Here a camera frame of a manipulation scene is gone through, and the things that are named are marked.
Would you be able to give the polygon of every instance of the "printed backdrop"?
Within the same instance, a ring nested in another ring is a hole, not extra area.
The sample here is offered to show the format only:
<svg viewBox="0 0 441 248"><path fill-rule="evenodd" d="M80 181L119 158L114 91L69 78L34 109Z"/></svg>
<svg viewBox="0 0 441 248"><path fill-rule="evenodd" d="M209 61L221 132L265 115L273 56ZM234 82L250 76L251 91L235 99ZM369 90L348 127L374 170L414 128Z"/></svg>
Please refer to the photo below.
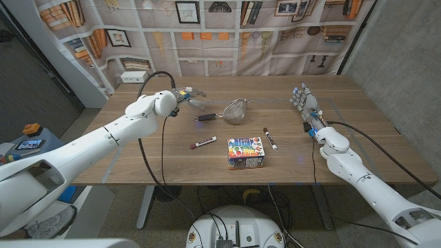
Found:
<svg viewBox="0 0 441 248"><path fill-rule="evenodd" d="M373 0L35 0L47 35L100 91L124 71L335 74Z"/></svg>

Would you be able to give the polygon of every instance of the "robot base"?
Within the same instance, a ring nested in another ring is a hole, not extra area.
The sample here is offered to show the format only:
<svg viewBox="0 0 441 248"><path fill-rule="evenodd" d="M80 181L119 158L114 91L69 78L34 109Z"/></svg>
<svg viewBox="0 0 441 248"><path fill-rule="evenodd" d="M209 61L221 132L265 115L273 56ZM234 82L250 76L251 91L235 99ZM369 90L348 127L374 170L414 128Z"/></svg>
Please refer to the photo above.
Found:
<svg viewBox="0 0 441 248"><path fill-rule="evenodd" d="M263 213L247 206L229 205L218 207L209 214L201 216L190 228L187 235L187 248L217 247L270 247L283 248L285 238L278 225ZM225 227L227 228L228 242L225 240Z"/></svg>

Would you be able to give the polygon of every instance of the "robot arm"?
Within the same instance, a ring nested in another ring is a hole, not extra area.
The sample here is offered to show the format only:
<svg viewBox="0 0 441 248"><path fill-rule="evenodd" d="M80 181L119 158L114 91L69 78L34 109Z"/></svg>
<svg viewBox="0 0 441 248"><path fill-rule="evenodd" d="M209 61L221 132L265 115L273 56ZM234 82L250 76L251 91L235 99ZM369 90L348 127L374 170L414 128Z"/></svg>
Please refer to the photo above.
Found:
<svg viewBox="0 0 441 248"><path fill-rule="evenodd" d="M104 127L58 149L0 166L0 236L27 225L81 172L114 149L153 134L158 129L156 116L176 116L178 105L197 95L205 94L186 87L140 96L122 117Z"/></svg>
<svg viewBox="0 0 441 248"><path fill-rule="evenodd" d="M441 229L441 211L409 202L370 172L362 164L361 157L349 147L347 138L327 126L311 90L304 83L302 89L294 89L290 101L300 111L303 120L311 125L310 134L323 144L320 154L327 160L329 170L354 186L391 231L419 245L438 245L441 241L438 231ZM404 238L395 238L402 247L416 246Z"/></svg>

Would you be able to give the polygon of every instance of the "white marker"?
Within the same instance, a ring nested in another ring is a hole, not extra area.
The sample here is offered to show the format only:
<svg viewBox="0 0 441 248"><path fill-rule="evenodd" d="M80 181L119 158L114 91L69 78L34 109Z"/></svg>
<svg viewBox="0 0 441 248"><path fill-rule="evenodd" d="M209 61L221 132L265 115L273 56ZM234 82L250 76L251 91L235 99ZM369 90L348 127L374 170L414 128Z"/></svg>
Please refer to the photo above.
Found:
<svg viewBox="0 0 441 248"><path fill-rule="evenodd" d="M263 132L265 133L265 135L268 138L269 144L271 144L271 146L273 147L273 150L277 150L277 145L276 143L273 141L273 137L271 137L271 134L269 134L268 129L266 127L263 128Z"/></svg>
<svg viewBox="0 0 441 248"><path fill-rule="evenodd" d="M214 136L214 137L206 139L204 141L199 141L196 144L190 145L190 149L194 149L196 147L200 147L200 146L203 146L203 145L206 145L206 144L210 144L211 142L214 142L216 140L217 140L217 138Z"/></svg>

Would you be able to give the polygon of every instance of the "mesh strainer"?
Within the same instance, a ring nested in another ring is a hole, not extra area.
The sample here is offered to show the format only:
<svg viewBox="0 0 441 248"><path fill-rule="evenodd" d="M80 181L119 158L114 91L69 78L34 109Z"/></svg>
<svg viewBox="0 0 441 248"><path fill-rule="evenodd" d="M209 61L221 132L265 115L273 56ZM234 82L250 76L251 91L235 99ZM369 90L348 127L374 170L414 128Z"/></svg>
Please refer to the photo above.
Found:
<svg viewBox="0 0 441 248"><path fill-rule="evenodd" d="M195 121L208 121L218 117L224 118L226 121L239 124L243 117L245 117L245 112L247 111L247 105L251 101L247 99L236 99L232 101L224 110L223 113L217 114L205 114L202 116L197 116L194 118Z"/></svg>

